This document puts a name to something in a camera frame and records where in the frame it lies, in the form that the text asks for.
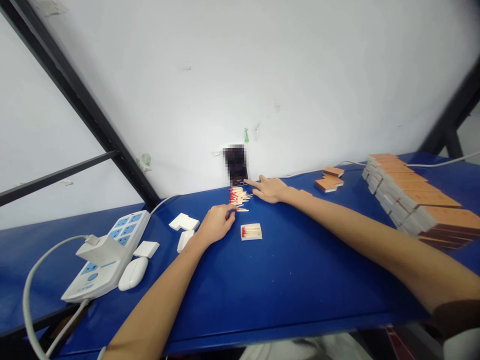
sleeve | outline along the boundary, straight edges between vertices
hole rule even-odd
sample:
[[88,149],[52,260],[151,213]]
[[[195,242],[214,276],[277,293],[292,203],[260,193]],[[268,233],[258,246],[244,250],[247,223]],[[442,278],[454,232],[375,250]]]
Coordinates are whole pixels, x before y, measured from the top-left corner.
[[445,360],[480,359],[480,300],[444,303],[433,319],[445,339]]

white cable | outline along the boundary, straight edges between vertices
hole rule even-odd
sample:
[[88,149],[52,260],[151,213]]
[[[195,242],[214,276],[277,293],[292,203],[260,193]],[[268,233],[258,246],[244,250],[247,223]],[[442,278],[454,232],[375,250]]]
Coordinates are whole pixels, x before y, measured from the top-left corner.
[[42,346],[40,345],[40,343],[37,339],[37,336],[35,335],[34,324],[32,322],[32,314],[30,313],[30,286],[32,285],[32,279],[34,278],[34,274],[37,271],[40,264],[53,251],[55,251],[57,248],[59,248],[60,246],[62,246],[65,243],[68,243],[71,240],[79,239],[79,238],[84,238],[85,239],[86,237],[87,237],[87,235],[78,235],[78,236],[69,237],[68,239],[59,242],[57,245],[55,245],[50,250],[48,250],[45,254],[43,254],[43,256],[40,259],[38,259],[38,261],[35,263],[35,265],[33,265],[30,272],[28,273],[28,276],[26,277],[25,287],[23,288],[23,298],[22,298],[22,303],[21,303],[21,309],[23,311],[23,320],[25,321],[25,329],[26,329],[26,334],[28,336],[28,341],[30,341],[30,344],[31,344],[31,347],[32,347],[33,351],[35,352],[36,356],[40,360],[49,360],[49,356],[47,356],[44,353],[44,350],[42,349]]
[[102,360],[104,358],[104,354],[106,351],[107,351],[107,347],[106,346],[102,347],[100,350],[100,353],[96,357],[96,360]]
[[71,319],[66,323],[66,325],[63,327],[63,329],[60,331],[60,333],[57,335],[57,337],[55,338],[55,340],[53,340],[53,342],[51,343],[50,347],[48,348],[47,352],[46,352],[46,357],[47,358],[50,358],[50,356],[52,355],[52,353],[54,352],[55,350],[55,347],[57,346],[57,344],[60,342],[60,340],[64,337],[65,333],[67,332],[67,330],[72,326],[72,324],[74,323],[74,321],[79,317],[80,313],[82,312],[83,309],[85,309],[85,307],[87,306],[87,304],[89,303],[90,299],[89,298],[86,298],[86,299],[83,299],[83,301],[81,302],[80,306],[78,307],[78,310],[75,311],[75,313],[73,314],[73,316],[71,317]]
[[[406,166],[408,166],[409,168],[413,168],[413,167],[416,167],[416,168],[436,168],[436,167],[439,167],[439,166],[443,166],[443,165],[448,165],[448,164],[453,164],[453,163],[456,163],[456,162],[459,162],[459,161],[462,161],[462,160],[465,160],[465,159],[468,159],[468,158],[471,158],[471,157],[474,157],[476,155],[480,155],[480,151],[477,151],[477,152],[474,152],[472,154],[469,154],[469,155],[465,155],[465,156],[462,156],[462,157],[459,157],[459,158],[456,158],[456,159],[453,159],[453,160],[450,160],[450,161],[445,161],[445,162],[441,162],[439,164],[434,164],[434,165],[426,165],[426,164],[407,164]],[[350,160],[344,160],[342,162],[339,162],[338,164],[334,165],[333,167],[337,167],[338,165],[341,165],[343,163],[350,163],[350,164],[355,164],[355,165],[361,165],[361,166],[367,166],[367,164],[362,164],[360,162],[355,162],[355,161],[350,161]],[[288,179],[288,178],[293,178],[293,177],[296,177],[296,176],[299,176],[299,175],[303,175],[303,174],[307,174],[307,173],[312,173],[314,171],[320,171],[320,170],[310,170],[310,171],[304,171],[304,172],[299,172],[299,173],[295,173],[295,174],[292,174],[292,175],[287,175],[287,176],[279,176],[278,178],[279,179]]]
[[355,161],[350,161],[350,160],[344,160],[342,162],[339,162],[338,164],[332,166],[333,168],[340,165],[340,164],[343,164],[343,163],[350,163],[350,164],[355,164],[355,165],[361,165],[361,166],[367,166],[367,164],[362,164],[360,162],[355,162]]
[[462,160],[464,160],[464,159],[471,158],[471,157],[476,156],[476,155],[480,155],[480,151],[477,151],[477,152],[474,152],[473,154],[465,155],[465,156],[462,156],[462,157],[459,157],[459,158],[457,158],[457,159],[453,159],[453,160],[450,160],[450,161],[441,162],[441,163],[439,163],[439,164],[434,164],[434,165],[408,164],[407,166],[408,166],[409,168],[412,168],[412,167],[419,167],[419,168],[436,168],[436,167],[443,166],[443,165],[453,164],[453,163],[462,161]]
[[185,195],[185,194],[175,194],[175,195],[167,197],[165,200],[161,201],[157,206],[155,206],[152,211],[150,211],[150,215],[152,215],[160,207],[160,205],[162,205],[167,200],[169,200],[171,198],[174,198],[174,197],[177,197],[177,196],[182,196],[182,195]]
[[[339,162],[338,164],[334,165],[333,167],[337,167],[338,165],[343,164],[343,163],[351,163],[351,164],[356,164],[356,165],[361,165],[361,166],[367,166],[367,164],[362,164],[362,163],[355,162],[355,161],[350,161],[350,160],[344,160],[344,161]],[[298,172],[298,173],[295,173],[295,174],[292,174],[292,175],[279,176],[278,178],[279,178],[279,179],[289,179],[289,178],[294,178],[294,177],[299,176],[299,175],[303,175],[303,174],[307,174],[307,173],[313,173],[313,172],[315,172],[315,171],[321,171],[321,170],[322,170],[322,169],[320,169],[320,170],[309,170],[309,171],[304,171],[304,172]]]

hand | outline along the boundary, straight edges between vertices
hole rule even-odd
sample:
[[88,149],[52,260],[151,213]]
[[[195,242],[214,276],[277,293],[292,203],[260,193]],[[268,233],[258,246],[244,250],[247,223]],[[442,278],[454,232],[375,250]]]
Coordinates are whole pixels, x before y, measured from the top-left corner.
[[243,180],[248,185],[255,187],[253,193],[263,201],[270,204],[276,204],[282,201],[282,195],[288,191],[289,187],[279,178],[266,178],[260,175],[260,181]]
[[212,206],[201,222],[197,235],[206,241],[207,246],[223,239],[235,221],[235,212],[230,211],[238,209],[232,204]]

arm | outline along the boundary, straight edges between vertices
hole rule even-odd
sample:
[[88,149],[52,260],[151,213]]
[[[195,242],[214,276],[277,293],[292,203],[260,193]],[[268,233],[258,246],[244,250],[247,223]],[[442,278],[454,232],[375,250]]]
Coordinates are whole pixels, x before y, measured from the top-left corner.
[[235,221],[233,205],[210,209],[198,232],[147,291],[108,345],[104,359],[160,359],[190,279],[204,251]]
[[458,300],[480,299],[480,277],[443,252],[346,207],[304,194],[277,178],[245,180],[268,203],[287,203],[404,283],[429,313]]

phone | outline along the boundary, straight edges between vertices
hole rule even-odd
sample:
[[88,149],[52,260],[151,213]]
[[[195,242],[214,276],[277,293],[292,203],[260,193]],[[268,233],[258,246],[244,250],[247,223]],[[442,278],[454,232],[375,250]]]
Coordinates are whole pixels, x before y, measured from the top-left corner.
[[223,158],[230,185],[233,187],[245,185],[244,179],[249,178],[245,147],[243,145],[230,145],[223,149]]

